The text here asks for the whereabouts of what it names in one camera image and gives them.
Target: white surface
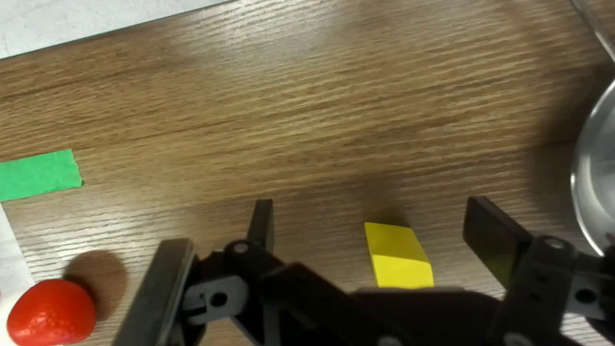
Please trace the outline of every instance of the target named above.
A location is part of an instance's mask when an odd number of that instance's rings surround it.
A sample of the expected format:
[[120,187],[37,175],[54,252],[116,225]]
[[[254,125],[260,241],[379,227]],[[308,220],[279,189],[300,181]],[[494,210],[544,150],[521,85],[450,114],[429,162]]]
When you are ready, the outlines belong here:
[[227,0],[0,0],[0,60]]
[[14,345],[6,333],[6,318],[18,298],[33,287],[33,275],[23,260],[14,229],[0,206],[0,345]]

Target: tomato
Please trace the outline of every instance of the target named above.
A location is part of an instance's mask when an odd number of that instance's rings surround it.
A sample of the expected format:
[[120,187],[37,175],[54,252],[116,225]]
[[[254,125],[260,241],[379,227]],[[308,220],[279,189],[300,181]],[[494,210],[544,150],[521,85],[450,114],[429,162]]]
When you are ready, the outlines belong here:
[[8,333],[20,346],[75,345],[96,323],[91,295],[71,281],[41,281],[31,287],[8,316]]

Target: green rectangle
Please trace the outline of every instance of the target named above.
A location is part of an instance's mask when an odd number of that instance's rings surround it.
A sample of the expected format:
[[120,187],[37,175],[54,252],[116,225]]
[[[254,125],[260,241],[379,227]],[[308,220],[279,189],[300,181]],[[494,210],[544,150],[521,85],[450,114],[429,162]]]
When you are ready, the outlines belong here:
[[0,202],[77,189],[83,185],[73,150],[0,164]]

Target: wood grain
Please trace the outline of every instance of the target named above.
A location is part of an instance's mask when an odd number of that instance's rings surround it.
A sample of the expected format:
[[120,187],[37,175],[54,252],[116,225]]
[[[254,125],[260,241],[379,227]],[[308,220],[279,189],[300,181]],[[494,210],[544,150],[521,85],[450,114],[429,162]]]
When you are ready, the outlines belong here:
[[[502,295],[462,241],[465,198],[585,246],[567,177],[610,79],[567,2],[239,0],[2,60],[0,160],[73,148],[87,181],[6,210],[37,279],[85,252],[123,262],[91,345],[162,239],[208,254],[256,198],[277,202],[277,254],[342,289],[373,285],[362,223],[400,214],[439,285]],[[567,333],[604,345],[579,320]]]

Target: yellow block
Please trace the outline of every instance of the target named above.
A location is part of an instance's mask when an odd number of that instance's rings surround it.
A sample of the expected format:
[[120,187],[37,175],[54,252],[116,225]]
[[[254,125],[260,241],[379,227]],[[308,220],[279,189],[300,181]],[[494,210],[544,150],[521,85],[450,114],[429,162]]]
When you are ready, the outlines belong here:
[[429,289],[435,273],[410,227],[366,223],[371,264],[381,289]]

